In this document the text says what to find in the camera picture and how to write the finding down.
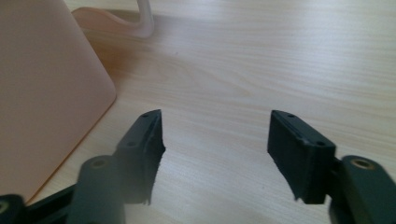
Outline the orange plastic cutting board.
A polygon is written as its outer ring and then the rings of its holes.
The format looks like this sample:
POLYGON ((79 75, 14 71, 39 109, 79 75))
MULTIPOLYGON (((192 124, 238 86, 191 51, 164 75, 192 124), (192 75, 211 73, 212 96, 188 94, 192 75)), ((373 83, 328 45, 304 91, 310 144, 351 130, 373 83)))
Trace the orange plastic cutting board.
POLYGON ((115 98, 64 0, 0 0, 0 195, 33 198, 115 98))

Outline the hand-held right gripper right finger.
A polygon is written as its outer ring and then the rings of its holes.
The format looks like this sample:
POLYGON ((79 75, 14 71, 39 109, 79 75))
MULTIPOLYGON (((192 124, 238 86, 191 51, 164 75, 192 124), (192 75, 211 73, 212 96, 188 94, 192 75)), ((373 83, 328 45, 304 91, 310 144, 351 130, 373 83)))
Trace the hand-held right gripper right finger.
POLYGON ((286 178, 296 200, 324 203, 335 144, 288 112, 271 112, 267 152, 286 178))

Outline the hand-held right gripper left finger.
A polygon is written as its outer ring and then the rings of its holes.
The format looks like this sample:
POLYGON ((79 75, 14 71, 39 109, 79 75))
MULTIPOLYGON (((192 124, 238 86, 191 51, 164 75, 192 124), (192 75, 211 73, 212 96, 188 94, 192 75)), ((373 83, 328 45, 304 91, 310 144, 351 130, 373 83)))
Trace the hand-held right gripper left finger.
POLYGON ((162 111, 142 114, 121 138, 117 159, 120 189, 126 203, 150 203, 165 146, 162 111))

